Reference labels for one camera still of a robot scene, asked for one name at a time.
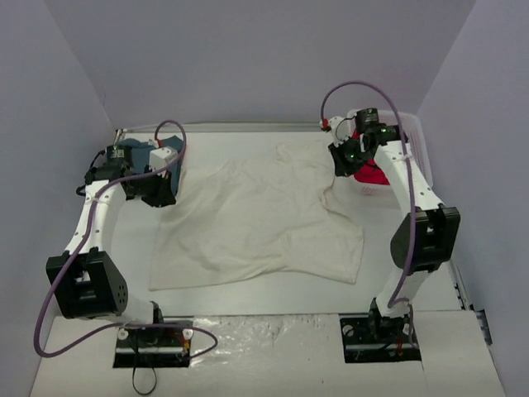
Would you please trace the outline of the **white t shirt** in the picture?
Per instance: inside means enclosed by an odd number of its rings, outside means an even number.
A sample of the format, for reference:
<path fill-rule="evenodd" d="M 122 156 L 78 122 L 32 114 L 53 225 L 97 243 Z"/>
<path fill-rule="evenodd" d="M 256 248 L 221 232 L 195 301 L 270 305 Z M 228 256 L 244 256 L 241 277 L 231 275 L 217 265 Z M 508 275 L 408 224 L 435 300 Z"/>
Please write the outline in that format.
<path fill-rule="evenodd" d="M 352 284 L 364 233 L 334 195 L 319 141 L 185 170 L 160 220 L 150 289 L 183 289 L 298 272 Z"/>

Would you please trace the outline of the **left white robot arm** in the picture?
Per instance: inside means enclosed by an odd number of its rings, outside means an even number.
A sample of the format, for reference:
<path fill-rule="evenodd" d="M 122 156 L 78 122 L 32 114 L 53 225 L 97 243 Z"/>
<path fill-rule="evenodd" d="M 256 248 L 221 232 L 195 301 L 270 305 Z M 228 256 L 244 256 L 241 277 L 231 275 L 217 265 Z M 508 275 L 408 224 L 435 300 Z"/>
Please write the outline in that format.
<path fill-rule="evenodd" d="M 164 341 L 166 325 L 159 305 L 133 296 L 111 258 L 112 238 L 125 202 L 140 199 L 162 208 L 176 202 L 185 145 L 158 141 L 154 146 L 108 146 L 99 166 L 84 176 L 84 204 L 64 252 L 45 266 L 60 311 L 68 319 L 106 319 L 139 323 L 136 335 L 148 346 Z"/>

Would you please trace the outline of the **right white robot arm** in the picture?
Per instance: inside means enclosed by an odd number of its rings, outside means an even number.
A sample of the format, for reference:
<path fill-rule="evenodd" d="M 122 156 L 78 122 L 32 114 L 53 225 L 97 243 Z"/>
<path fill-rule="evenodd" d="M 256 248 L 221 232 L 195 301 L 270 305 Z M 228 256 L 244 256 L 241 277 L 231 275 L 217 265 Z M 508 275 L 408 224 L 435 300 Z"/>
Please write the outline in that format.
<path fill-rule="evenodd" d="M 460 225 L 460 213 L 434 193 L 412 154 L 410 134 L 398 119 L 381 122 L 375 108 L 353 117 L 333 117 L 321 122 L 333 142 L 328 149 L 335 174 L 349 177 L 365 165 L 383 173 L 398 201 L 403 220 L 389 243 L 394 269 L 373 299 L 366 329 L 378 342 L 396 332 L 396 322 L 413 316 L 412 301 L 439 267 L 451 259 Z"/>

